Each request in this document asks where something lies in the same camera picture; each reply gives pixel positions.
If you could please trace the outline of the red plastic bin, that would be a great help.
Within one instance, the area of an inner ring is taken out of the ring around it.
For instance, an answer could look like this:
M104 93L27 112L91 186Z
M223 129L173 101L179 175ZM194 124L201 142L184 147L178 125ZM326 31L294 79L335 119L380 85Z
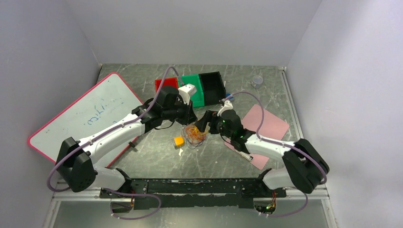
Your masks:
M159 89L161 82L162 82L162 79L156 79L156 80L154 81L154 87L155 87L155 91L156 91L156 92L157 92L157 90ZM179 85L180 85L180 84L179 84L177 78L175 78L175 77L169 77L169 78L166 78L166 79L164 80L164 82L162 83L162 85L163 85L163 87L165 87L165 86L172 86L172 87L175 87L175 88L179 88Z

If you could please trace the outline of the green plastic bin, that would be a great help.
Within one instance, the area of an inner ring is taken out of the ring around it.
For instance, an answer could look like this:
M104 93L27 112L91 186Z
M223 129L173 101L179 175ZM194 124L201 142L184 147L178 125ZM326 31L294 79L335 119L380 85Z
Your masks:
M193 107L203 107L205 105L204 102L204 94L202 89L201 80L198 74L195 75L186 75L181 77L184 84L191 84L194 85L196 88L195 94L191 96L191 100L193 102Z

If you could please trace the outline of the black plastic bin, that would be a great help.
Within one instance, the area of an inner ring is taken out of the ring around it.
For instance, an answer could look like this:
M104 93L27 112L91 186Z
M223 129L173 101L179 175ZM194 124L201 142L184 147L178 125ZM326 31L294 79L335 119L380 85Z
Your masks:
M219 104L226 97L226 89L219 71L199 74L204 105Z

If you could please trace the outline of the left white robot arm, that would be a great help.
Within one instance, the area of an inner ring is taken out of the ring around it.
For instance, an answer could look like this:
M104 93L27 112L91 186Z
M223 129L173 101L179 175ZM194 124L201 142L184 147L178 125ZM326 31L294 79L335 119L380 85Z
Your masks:
M124 198L132 190L132 180L120 169L96 167L96 163L116 147L151 130L160 130L163 121L188 125L197 120L191 96L197 91L191 84L179 88L164 86L155 98L135 108L109 128L78 141L65 139L57 158L57 172L73 192L90 187L113 190Z

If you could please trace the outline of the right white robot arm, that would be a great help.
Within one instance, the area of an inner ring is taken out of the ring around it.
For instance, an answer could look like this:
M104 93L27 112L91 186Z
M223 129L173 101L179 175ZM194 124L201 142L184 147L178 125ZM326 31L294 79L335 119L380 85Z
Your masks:
M275 189L285 187L310 194L318 185L326 182L330 168L306 139L285 142L259 136L256 131L244 128L234 110L226 110L221 114L208 110L195 122L195 126L200 132L209 128L210 134L227 138L237 151L262 155L284 165L282 169L268 171L257 183L257 192L263 197L269 196Z

